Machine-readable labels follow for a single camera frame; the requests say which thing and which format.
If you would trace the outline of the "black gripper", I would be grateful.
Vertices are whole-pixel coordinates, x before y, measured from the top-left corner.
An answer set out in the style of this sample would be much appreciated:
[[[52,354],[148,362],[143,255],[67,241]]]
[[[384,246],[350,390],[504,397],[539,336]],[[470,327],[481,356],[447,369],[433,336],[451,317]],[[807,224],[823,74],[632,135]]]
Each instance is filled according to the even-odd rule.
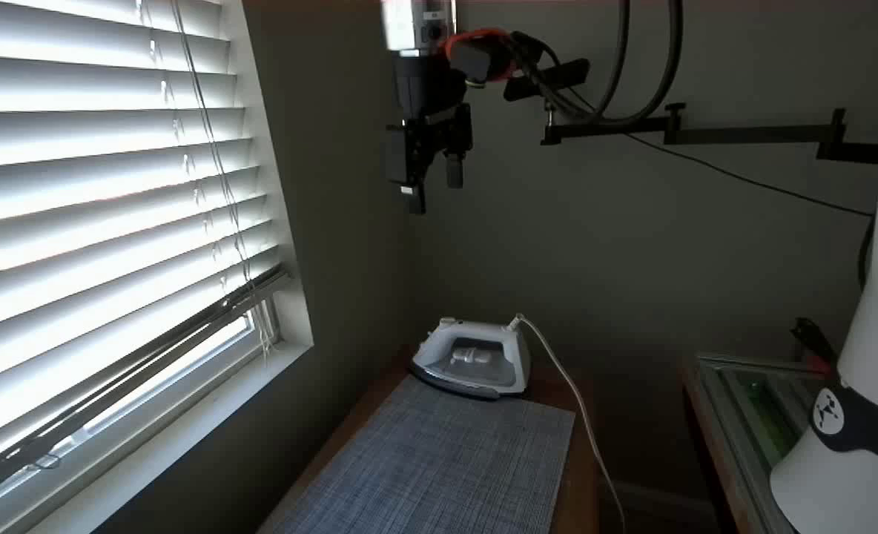
[[[392,63],[401,135],[405,141],[405,178],[401,194],[410,215],[424,215],[424,170],[445,155],[451,189],[461,189],[461,158],[470,148],[470,109],[464,77],[445,57],[396,57]]]

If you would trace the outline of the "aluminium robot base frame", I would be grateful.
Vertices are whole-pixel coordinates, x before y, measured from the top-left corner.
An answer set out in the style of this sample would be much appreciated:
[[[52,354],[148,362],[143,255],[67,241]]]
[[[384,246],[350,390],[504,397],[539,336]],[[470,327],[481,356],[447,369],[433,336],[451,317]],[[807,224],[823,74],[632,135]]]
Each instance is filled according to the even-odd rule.
[[[705,489],[724,534],[797,534],[767,476],[807,431],[822,372],[797,362],[694,354],[681,362],[681,400]]]

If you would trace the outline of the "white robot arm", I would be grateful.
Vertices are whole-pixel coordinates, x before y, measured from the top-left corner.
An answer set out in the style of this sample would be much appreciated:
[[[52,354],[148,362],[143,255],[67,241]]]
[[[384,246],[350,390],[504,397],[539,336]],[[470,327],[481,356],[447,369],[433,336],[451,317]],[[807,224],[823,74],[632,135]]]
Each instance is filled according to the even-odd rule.
[[[837,378],[814,391],[807,431],[767,488],[797,534],[878,534],[878,210]]]

